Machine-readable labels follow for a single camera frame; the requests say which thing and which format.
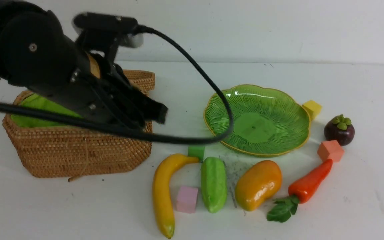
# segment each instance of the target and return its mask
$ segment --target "green cube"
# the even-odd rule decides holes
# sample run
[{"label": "green cube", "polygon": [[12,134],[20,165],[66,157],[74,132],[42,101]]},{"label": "green cube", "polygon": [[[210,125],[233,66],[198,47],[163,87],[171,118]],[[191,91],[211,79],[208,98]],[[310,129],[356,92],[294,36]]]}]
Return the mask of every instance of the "green cube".
[{"label": "green cube", "polygon": [[204,152],[205,147],[204,146],[189,146],[188,147],[188,156],[189,157],[197,157],[199,161],[204,160]]}]

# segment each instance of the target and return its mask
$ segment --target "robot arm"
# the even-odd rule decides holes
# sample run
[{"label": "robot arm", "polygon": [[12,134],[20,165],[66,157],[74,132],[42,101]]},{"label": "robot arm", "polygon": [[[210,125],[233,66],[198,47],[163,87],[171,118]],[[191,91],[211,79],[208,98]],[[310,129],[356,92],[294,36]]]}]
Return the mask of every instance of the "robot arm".
[{"label": "robot arm", "polygon": [[[0,103],[1,112],[165,143],[213,143],[232,132],[233,117],[225,96],[170,38],[139,25],[134,18],[90,12],[77,15],[73,26],[79,34],[76,41],[63,34],[51,11],[22,0],[0,0],[0,79],[26,87],[76,112],[83,120]],[[209,139],[143,133],[146,121],[164,124],[168,108],[132,86],[122,68],[113,62],[119,46],[139,47],[142,33],[153,33],[167,40],[206,78],[227,107],[232,126],[226,133]]]}]

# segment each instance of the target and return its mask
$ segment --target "toy cucumber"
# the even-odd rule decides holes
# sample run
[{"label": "toy cucumber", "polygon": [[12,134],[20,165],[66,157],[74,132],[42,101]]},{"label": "toy cucumber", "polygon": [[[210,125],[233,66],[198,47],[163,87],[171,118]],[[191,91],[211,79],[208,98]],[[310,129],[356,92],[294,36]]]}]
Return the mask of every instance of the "toy cucumber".
[{"label": "toy cucumber", "polygon": [[224,207],[227,198],[226,169],[219,158],[208,157],[201,165],[201,192],[210,213]]}]

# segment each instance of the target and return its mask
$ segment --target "black cable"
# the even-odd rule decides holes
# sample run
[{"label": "black cable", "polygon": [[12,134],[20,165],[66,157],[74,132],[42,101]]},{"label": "black cable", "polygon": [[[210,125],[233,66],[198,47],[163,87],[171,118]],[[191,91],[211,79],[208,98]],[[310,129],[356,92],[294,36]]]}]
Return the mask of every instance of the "black cable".
[{"label": "black cable", "polygon": [[172,40],[165,34],[146,26],[140,26],[139,29],[141,32],[155,34],[163,38],[167,42],[169,42],[172,46],[174,46],[189,60],[189,62],[196,68],[196,70],[204,77],[204,79],[208,82],[208,84],[214,89],[216,94],[221,98],[229,117],[229,127],[224,133],[219,134],[213,138],[183,138],[183,137],[151,134],[151,133],[145,133],[145,132],[127,129],[127,128],[117,128],[114,125],[96,123],[96,122],[88,121],[82,118],[72,117],[64,114],[57,114],[50,111],[44,111],[40,109],[28,108],[28,107],[6,104],[1,102],[0,102],[0,112],[33,117],[33,118],[38,118],[38,119],[47,120],[51,122],[63,123],[70,126],[76,126],[80,128],[95,130],[95,131],[99,131],[99,132],[103,132],[111,135],[118,135],[120,137],[125,137],[125,138],[133,138],[137,140],[160,142],[160,143],[201,145],[201,144],[216,143],[228,137],[230,133],[233,132],[233,114],[229,106],[229,103],[226,97],[224,96],[224,94],[222,93],[222,91],[216,86],[216,84],[210,79],[210,77],[204,72],[204,70],[202,70],[202,68],[198,65],[198,63],[174,40]]}]

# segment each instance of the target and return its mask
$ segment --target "mangosteen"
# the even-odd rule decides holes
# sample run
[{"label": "mangosteen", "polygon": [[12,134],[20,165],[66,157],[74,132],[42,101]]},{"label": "mangosteen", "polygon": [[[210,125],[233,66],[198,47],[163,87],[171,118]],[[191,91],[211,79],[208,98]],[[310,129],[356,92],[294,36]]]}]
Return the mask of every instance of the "mangosteen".
[{"label": "mangosteen", "polygon": [[327,141],[337,140],[340,146],[346,146],[355,137],[355,128],[350,118],[341,114],[327,123],[324,127],[324,136]]}]

